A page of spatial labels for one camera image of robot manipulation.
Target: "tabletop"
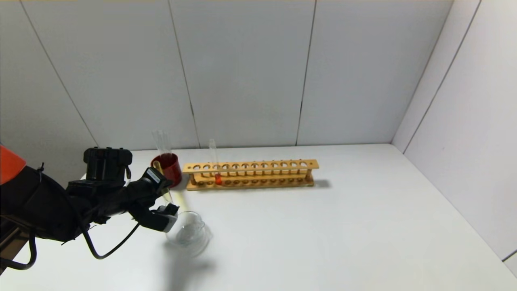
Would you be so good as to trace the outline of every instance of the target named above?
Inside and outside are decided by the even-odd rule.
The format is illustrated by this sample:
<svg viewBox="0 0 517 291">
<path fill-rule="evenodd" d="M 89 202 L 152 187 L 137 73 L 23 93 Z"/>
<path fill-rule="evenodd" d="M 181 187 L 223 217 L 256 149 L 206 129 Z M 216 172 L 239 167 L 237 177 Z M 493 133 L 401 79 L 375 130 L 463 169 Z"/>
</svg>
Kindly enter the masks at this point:
<svg viewBox="0 0 517 291">
<path fill-rule="evenodd" d="M 181 164 L 208 149 L 177 150 Z M 157 151 L 133 151 L 137 179 Z M 7 269 L 1 290 L 517 290 L 517 279 L 458 211 L 389 144 L 219 149 L 219 161 L 317 159 L 315 186 L 212 192 L 182 190 L 213 238 L 187 259 L 165 234 L 140 227 L 96 260 L 84 238 L 37 239 L 27 271 Z M 158 199 L 155 207 L 163 204 Z M 94 227 L 104 254 L 135 222 Z M 28 261 L 27 245 L 16 260 Z"/>
</svg>

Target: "test tube with red liquid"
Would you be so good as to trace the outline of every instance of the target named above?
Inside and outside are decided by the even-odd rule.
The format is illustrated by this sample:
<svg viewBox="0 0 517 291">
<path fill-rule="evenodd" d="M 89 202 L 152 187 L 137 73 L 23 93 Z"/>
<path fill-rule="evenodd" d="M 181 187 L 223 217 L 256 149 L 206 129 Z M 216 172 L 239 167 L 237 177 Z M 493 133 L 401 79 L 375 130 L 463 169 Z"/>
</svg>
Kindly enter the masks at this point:
<svg viewBox="0 0 517 291">
<path fill-rule="evenodd" d="M 210 156 L 212 158 L 212 168 L 219 170 L 219 158 L 217 157 L 217 146 L 216 146 L 216 141 L 213 138 L 211 138 L 209 140 L 208 148 L 210 149 Z M 215 172 L 214 177 L 216 178 L 216 180 L 215 180 L 216 185 L 223 184 L 220 172 Z"/>
</svg>

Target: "red liquid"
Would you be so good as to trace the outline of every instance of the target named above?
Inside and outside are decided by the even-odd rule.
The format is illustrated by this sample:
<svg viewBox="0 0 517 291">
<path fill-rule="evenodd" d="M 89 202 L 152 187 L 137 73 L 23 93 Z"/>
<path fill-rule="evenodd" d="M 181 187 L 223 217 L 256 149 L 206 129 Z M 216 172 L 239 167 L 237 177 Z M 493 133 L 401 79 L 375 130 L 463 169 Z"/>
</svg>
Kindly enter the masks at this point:
<svg viewBox="0 0 517 291">
<path fill-rule="evenodd" d="M 216 184 L 217 185 L 222 185 L 223 184 L 223 180 L 221 179 L 221 174 L 217 173 L 217 174 L 215 174 L 215 177 L 216 177 Z"/>
</svg>

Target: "wooden test tube rack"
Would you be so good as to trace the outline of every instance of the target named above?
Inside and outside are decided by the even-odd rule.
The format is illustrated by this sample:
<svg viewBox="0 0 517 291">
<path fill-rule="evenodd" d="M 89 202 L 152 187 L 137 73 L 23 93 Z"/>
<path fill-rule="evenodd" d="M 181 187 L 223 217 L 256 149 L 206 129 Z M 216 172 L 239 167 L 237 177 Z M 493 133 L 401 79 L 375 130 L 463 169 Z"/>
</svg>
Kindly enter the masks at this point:
<svg viewBox="0 0 517 291">
<path fill-rule="evenodd" d="M 187 190 L 229 190 L 248 188 L 275 188 L 314 186 L 312 170 L 320 166 L 315 159 L 288 161 L 252 161 L 185 164 L 183 173 L 189 174 Z M 222 185 L 215 183 L 215 174 L 221 175 Z"/>
</svg>

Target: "red mug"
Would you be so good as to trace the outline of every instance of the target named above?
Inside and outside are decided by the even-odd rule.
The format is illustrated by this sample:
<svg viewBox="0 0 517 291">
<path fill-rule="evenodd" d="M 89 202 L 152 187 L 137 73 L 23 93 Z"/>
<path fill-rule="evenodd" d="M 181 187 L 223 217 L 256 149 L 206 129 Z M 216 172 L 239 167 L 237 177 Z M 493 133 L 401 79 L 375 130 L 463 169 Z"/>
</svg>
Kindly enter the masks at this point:
<svg viewBox="0 0 517 291">
<path fill-rule="evenodd" d="M 170 185 L 169 188 L 172 188 L 181 182 L 181 168 L 179 166 L 177 155 L 172 153 L 159 155 L 151 161 L 151 167 L 153 166 L 154 161 L 160 162 L 165 178 L 172 180 L 172 185 Z"/>
</svg>

